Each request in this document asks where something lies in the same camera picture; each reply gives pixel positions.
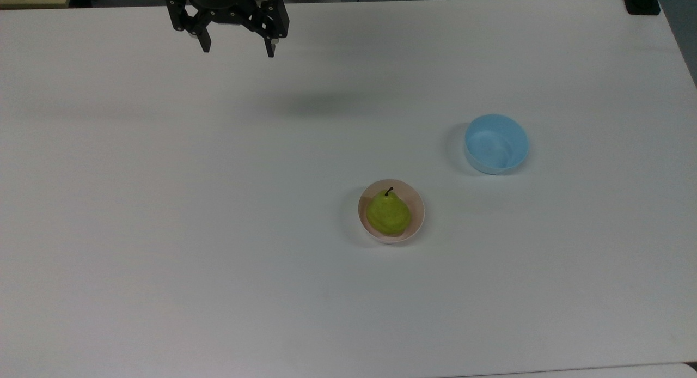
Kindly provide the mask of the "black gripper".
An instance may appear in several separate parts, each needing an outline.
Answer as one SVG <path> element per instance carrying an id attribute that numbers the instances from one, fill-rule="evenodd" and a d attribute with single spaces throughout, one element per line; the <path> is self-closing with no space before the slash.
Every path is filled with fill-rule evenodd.
<path id="1" fill-rule="evenodd" d="M 269 58 L 276 55 L 276 45 L 288 35 L 289 16 L 283 0 L 189 0 L 197 9 L 187 13 L 187 0 L 165 0 L 172 26 L 196 38 L 205 53 L 211 50 L 207 26 L 216 23 L 242 24 L 264 39 Z"/>

